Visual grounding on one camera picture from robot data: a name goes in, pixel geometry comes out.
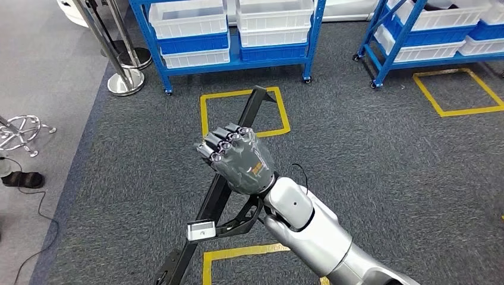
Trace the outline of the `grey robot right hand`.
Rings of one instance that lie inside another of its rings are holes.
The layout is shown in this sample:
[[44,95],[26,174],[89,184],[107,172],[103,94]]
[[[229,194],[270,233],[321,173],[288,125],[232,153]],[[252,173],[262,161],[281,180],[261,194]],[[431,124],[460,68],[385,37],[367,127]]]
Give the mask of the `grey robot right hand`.
[[205,135],[194,147],[237,193],[260,194],[274,183],[272,155],[250,127],[229,123]]

